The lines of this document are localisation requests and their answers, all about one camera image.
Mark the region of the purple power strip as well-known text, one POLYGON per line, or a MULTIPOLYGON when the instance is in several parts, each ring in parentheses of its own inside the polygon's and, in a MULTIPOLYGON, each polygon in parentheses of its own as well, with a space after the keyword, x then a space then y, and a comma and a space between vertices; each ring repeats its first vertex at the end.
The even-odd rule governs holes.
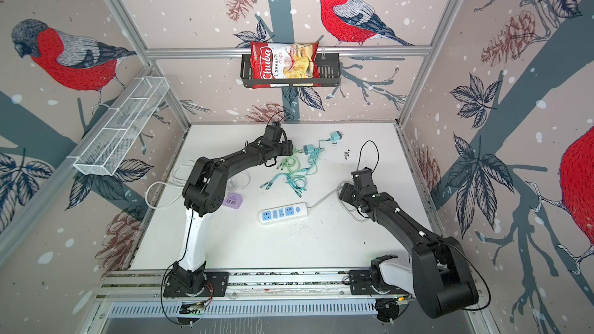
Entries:
POLYGON ((224 202, 223 202, 223 206, 229 207, 229 208, 232 208, 235 210, 240 209, 242 204, 243 204, 243 196, 241 196, 241 194, 238 194, 238 193, 227 194, 227 196, 225 197, 224 202))

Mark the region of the white power strip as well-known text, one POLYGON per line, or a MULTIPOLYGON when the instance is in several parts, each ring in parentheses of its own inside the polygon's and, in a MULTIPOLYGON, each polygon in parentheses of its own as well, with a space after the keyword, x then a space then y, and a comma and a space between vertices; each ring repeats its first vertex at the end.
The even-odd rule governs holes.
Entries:
POLYGON ((305 203, 294 203, 262 210, 258 215, 258 222, 262 225, 277 224, 307 217, 308 215, 309 208, 305 203))

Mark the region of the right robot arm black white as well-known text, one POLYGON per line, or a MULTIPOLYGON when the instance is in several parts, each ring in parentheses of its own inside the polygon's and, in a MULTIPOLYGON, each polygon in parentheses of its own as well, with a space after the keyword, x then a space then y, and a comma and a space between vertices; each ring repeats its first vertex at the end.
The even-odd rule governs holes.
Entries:
POLYGON ((339 200, 389 231, 407 255, 374 258, 368 270, 349 271, 351 293, 406 292, 432 319, 476 305, 478 290, 460 243, 423 227, 391 195, 377 191, 372 175, 368 167, 352 172, 339 200))

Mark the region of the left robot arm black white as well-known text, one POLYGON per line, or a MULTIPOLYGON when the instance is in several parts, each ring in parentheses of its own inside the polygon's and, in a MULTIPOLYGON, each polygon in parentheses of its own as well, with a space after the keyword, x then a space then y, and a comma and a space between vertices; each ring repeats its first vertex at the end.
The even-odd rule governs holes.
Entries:
POLYGON ((183 205, 187 209, 186 236, 180 257, 173 262, 165 283, 169 296, 199 295, 207 286, 204 244, 210 215, 223 205, 227 181, 246 169, 275 162, 278 157, 293 153, 292 141, 287 139, 279 122, 265 127, 262 136, 244 148, 216 159, 199 158, 183 187, 183 205))

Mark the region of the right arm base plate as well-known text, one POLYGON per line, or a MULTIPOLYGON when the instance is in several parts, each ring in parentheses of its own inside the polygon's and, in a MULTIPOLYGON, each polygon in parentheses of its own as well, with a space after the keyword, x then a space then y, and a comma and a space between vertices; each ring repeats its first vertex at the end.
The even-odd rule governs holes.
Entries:
POLYGON ((354 269, 347 273, 347 285, 352 295, 411 295, 412 290, 388 284, 379 271, 354 269))

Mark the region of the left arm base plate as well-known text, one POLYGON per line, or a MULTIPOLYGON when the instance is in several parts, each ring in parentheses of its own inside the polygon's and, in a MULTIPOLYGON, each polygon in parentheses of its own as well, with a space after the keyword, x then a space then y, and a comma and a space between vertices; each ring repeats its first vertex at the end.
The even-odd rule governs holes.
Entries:
POLYGON ((166 275, 162 295, 164 298, 224 297, 229 277, 228 272, 188 272, 178 268, 166 275))

